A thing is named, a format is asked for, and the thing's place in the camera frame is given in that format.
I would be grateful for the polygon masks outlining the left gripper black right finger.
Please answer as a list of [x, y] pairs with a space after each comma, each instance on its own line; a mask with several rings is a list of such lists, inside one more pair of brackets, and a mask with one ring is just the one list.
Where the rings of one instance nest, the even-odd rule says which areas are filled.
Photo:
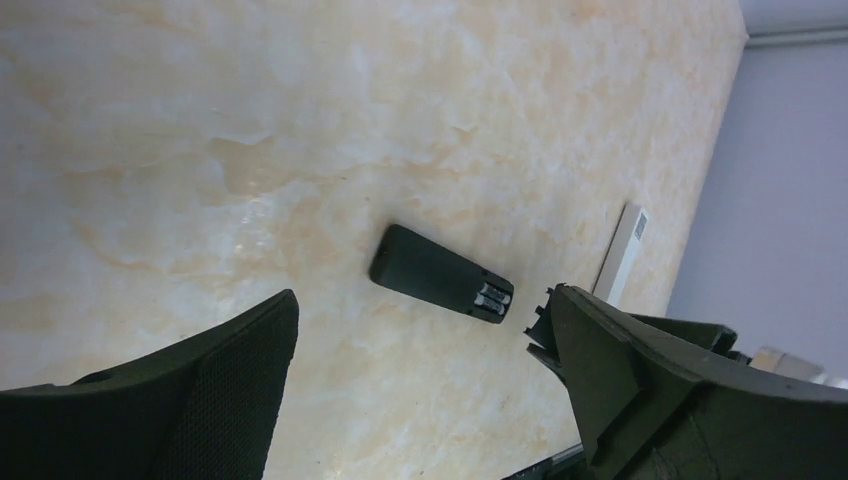
[[597, 479], [843, 479], [847, 393], [755, 369], [560, 284], [549, 312]]

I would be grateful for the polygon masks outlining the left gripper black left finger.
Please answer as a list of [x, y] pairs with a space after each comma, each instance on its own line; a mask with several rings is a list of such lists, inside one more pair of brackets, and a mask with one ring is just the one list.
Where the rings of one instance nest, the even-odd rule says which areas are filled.
[[259, 479], [298, 336], [281, 291], [68, 385], [1, 394], [5, 479]]

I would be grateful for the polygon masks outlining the white air conditioner remote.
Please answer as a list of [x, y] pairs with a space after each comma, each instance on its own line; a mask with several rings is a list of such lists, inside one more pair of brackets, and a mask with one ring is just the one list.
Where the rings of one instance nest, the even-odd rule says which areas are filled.
[[649, 216], [640, 205], [627, 203], [592, 290], [600, 300], [618, 307], [639, 254]]

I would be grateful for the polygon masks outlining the black TV remote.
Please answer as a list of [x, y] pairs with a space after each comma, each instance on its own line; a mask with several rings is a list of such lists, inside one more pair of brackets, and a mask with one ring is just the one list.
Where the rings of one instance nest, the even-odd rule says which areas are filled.
[[[502, 323], [514, 301], [511, 282], [399, 224], [383, 232], [368, 276], [384, 288], [491, 324]], [[486, 282], [511, 294], [504, 316], [474, 305]]]

